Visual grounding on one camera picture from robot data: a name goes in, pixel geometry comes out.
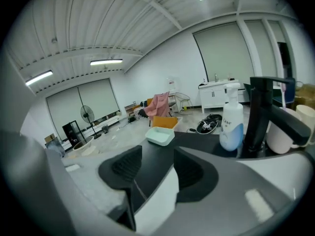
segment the stand fan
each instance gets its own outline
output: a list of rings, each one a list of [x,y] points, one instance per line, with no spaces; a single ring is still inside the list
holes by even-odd
[[[94,121],[94,113],[93,113],[92,109],[88,106],[82,106],[81,117],[85,122],[87,122],[91,125],[91,127],[94,131],[94,135],[93,135],[94,139],[99,138],[101,136],[101,134],[96,134],[95,130],[93,128],[93,125],[92,125],[92,122]]]

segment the white cup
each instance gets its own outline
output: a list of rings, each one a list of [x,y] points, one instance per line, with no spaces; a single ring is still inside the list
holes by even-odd
[[[288,108],[286,109],[286,111],[297,119],[302,120],[297,112]],[[269,148],[273,152],[278,154],[284,154],[288,152],[289,149],[293,146],[293,140],[273,123],[271,123],[269,131],[267,133],[266,142]]]
[[[311,136],[307,143],[305,143],[303,146],[298,146],[296,144],[293,144],[292,148],[298,148],[298,147],[306,147],[307,145],[314,145],[314,129],[315,129],[315,110],[313,108],[310,108],[305,105],[297,105],[296,106],[296,112],[299,114],[299,116],[302,118],[302,122],[311,129]]]

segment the white spray bottle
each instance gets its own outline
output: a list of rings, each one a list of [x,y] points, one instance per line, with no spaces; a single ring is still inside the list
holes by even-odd
[[[243,105],[238,103],[237,93],[241,85],[230,83],[225,87],[229,101],[223,107],[220,144],[225,150],[233,151],[242,144],[244,135]]]

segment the cardboard box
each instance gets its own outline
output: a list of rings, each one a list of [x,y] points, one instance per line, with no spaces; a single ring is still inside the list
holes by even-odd
[[[51,134],[50,136],[47,136],[46,138],[45,138],[45,142],[46,143],[49,143],[52,139],[54,139],[55,138],[55,135],[54,134]]]

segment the pink cloth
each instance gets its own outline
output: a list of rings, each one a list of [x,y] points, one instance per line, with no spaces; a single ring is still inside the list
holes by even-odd
[[[153,120],[154,116],[167,116],[170,111],[168,106],[168,95],[169,92],[154,95],[150,105],[144,108],[144,112],[146,112],[150,120]]]

